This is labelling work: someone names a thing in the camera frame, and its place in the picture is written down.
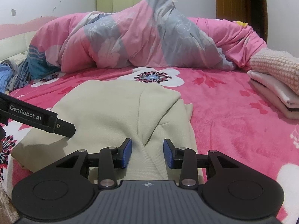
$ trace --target blue gripper pad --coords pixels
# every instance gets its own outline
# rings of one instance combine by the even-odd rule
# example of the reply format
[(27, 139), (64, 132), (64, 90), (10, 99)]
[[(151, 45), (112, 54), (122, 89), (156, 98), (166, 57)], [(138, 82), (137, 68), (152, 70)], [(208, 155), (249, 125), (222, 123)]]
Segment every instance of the blue gripper pad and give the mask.
[(22, 218), (16, 224), (280, 224), (274, 217), (236, 220), (211, 209), (194, 190), (168, 181), (123, 181), (101, 191), (87, 210), (68, 220), (38, 222)]
[(124, 152), (123, 152), (123, 159), (121, 161), (121, 168), (124, 169), (127, 167), (128, 162), (130, 160), (132, 154), (132, 140), (130, 139), (128, 144), (126, 145)]
[(163, 153), (164, 153), (164, 158), (167, 162), (168, 167), (170, 169), (173, 169), (172, 152), (171, 152), (166, 140), (164, 140), (164, 142), (163, 142)]

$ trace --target brown door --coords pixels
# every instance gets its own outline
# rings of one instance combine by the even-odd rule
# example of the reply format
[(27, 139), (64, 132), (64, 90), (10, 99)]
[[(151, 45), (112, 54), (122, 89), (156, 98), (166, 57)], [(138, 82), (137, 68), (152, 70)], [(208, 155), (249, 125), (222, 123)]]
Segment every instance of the brown door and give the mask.
[(218, 19), (248, 22), (249, 5), (250, 2), (246, 4), (246, 0), (216, 0), (216, 16)]

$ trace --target pink blanket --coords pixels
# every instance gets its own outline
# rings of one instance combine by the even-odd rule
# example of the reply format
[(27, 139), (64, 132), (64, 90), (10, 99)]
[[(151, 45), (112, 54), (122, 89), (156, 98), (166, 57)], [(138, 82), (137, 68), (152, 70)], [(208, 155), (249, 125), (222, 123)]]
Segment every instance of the pink blanket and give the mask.
[[(193, 103), (191, 124), (199, 153), (215, 149), (277, 180), (285, 201), (278, 218), (296, 224), (299, 218), (299, 122), (286, 119), (249, 84), (238, 71), (190, 68), (91, 68), (48, 81), (37, 80), (11, 93), (25, 102), (52, 108), (65, 94), (87, 80), (138, 80), (177, 90), (186, 104)], [(4, 127), (9, 139), (1, 153), (1, 182), (12, 187), (29, 173), (13, 161), (9, 152), (29, 131), (15, 121)]]
[(266, 42), (249, 25), (228, 20), (188, 18), (211, 37), (216, 46), (239, 68), (249, 68), (250, 58), (266, 48)]

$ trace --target wooden floor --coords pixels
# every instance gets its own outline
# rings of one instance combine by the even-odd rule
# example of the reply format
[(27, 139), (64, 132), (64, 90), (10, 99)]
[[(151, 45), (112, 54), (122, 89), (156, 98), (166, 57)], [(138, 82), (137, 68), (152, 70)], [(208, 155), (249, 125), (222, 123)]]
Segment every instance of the wooden floor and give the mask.
[(4, 192), (0, 183), (0, 223), (13, 224), (19, 218), (17, 211), (13, 207), (9, 197)]

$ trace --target gray ribbed panel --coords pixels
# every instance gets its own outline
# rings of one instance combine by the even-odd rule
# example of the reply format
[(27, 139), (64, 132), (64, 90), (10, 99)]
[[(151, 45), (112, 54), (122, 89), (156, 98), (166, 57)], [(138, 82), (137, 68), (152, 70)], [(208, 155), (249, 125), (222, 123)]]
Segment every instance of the gray ribbed panel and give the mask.
[[(51, 224), (279, 224), (275, 218), (245, 222), (218, 214), (195, 191), (173, 181), (123, 181), (114, 190), (102, 191), (84, 212)], [(17, 224), (37, 224), (21, 220)]]

